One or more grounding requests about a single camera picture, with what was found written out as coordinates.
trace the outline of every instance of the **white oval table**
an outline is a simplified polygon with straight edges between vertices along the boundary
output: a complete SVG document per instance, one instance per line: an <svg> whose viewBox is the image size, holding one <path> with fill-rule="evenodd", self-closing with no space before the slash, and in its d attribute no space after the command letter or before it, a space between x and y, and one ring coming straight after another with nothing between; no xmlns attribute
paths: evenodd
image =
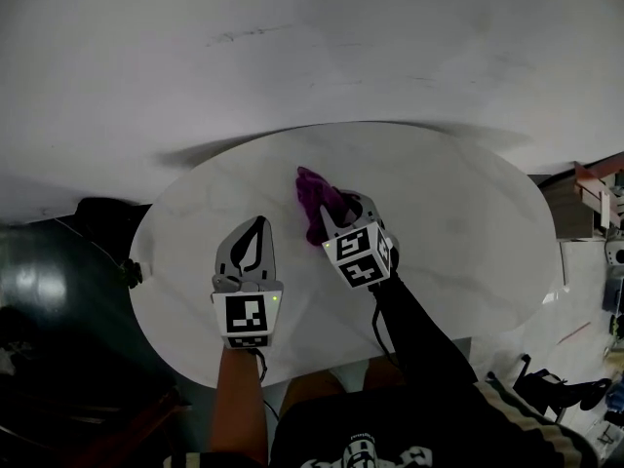
<svg viewBox="0 0 624 468"><path fill-rule="evenodd" d="M277 278L285 285L263 385L381 354L372 296L349 291L325 253L305 240L298 166L375 201L401 243L401 278L450 338L510 330L549 291L555 229L548 206L500 157L387 123L281 132L177 180L136 232L131 258L148 271L130 291L136 318L161 357L188 378L216 386L222 343L210 298L215 253L255 215L271 222ZM390 346L382 323L380 329Z"/></svg>

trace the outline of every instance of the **white wall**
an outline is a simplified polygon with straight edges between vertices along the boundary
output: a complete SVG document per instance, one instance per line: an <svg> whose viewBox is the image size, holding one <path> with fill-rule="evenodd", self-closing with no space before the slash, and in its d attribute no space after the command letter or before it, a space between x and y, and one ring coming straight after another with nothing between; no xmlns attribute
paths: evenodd
<svg viewBox="0 0 624 468"><path fill-rule="evenodd" d="M624 0L0 0L0 219L153 200L210 142L402 120L527 172L624 149Z"/></svg>

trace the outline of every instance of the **purple cloth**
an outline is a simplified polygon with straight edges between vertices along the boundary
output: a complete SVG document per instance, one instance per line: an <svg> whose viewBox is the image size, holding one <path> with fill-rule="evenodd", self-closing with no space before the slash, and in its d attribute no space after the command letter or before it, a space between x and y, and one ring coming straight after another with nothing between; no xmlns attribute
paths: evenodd
<svg viewBox="0 0 624 468"><path fill-rule="evenodd" d="M331 187L320 175L303 167L296 171L296 194L310 222L305 238L311 245L321 246L329 239L321 217L321 205L325 205L333 222L338 225L344 223L349 206L338 189Z"/></svg>

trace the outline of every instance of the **black sleeve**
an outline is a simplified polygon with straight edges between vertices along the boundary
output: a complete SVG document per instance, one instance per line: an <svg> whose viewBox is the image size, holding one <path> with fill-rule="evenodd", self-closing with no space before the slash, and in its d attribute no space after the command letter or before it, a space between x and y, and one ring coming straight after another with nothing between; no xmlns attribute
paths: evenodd
<svg viewBox="0 0 624 468"><path fill-rule="evenodd" d="M165 459L163 468L262 468L243 454L234 452L187 452Z"/></svg>
<svg viewBox="0 0 624 468"><path fill-rule="evenodd" d="M383 315L397 359L410 386L472 384L477 376L459 349L420 306L396 270L370 291Z"/></svg>

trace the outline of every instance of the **black arm sleeve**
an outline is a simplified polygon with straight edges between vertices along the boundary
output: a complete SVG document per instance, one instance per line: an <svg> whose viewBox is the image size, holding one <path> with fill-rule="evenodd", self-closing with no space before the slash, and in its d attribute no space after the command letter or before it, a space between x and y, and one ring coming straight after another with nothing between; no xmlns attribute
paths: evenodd
<svg viewBox="0 0 624 468"><path fill-rule="evenodd" d="M371 288L410 386L472 384L477 376L459 349L436 326L396 270Z"/></svg>

